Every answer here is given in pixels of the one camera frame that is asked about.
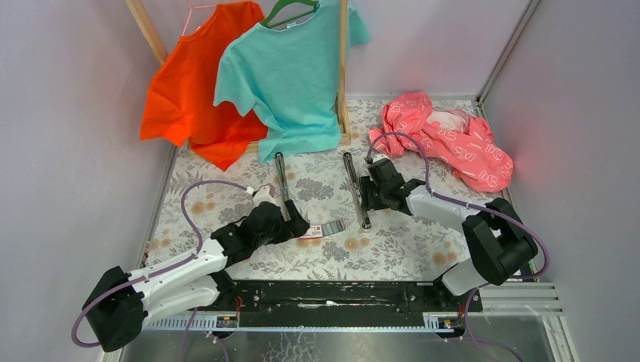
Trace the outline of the white red staple box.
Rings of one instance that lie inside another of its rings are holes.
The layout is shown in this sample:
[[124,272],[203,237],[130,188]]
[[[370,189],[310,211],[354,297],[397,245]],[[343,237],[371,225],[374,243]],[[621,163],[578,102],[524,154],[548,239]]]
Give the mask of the white red staple box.
[[320,225],[311,225],[305,234],[301,235],[301,239],[316,239],[323,238],[324,232]]

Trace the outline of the beige and black stapler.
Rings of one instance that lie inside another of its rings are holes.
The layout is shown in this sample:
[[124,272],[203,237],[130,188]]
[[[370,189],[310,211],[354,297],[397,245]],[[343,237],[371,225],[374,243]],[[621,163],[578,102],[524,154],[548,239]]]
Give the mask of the beige and black stapler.
[[293,218],[293,213],[291,211],[291,205],[293,204],[293,201],[291,200],[291,195],[288,187],[284,155],[281,152],[275,154],[275,165],[278,171],[282,200],[288,215],[287,219],[291,220]]

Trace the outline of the silver staple strip tray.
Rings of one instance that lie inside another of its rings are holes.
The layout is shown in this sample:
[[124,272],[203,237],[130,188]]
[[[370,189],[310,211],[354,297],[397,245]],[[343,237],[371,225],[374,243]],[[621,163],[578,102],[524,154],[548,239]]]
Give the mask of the silver staple strip tray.
[[345,226],[341,219],[327,222],[321,225],[322,235],[324,237],[332,236],[345,231]]

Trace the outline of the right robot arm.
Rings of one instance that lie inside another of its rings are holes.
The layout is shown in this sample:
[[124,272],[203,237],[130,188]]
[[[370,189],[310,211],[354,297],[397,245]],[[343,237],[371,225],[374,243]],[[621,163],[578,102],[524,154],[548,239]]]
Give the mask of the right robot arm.
[[463,294],[484,284],[501,285],[539,252],[512,205],[495,198],[486,205],[465,203],[430,191],[418,179],[406,180],[385,156],[367,158],[368,175],[360,179],[362,206],[393,210],[453,229],[466,240],[469,258],[435,279],[433,301],[450,311]]

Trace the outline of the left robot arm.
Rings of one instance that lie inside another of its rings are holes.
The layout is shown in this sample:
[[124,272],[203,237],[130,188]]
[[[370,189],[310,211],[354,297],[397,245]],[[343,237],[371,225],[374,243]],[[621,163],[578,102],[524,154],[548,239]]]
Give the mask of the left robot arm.
[[293,201],[286,201],[284,209],[263,201],[248,216],[172,259],[130,272],[111,268],[82,306],[97,346],[105,352],[119,350],[149,325],[182,311],[235,310],[236,286],[227,268],[262,246],[303,236],[309,228]]

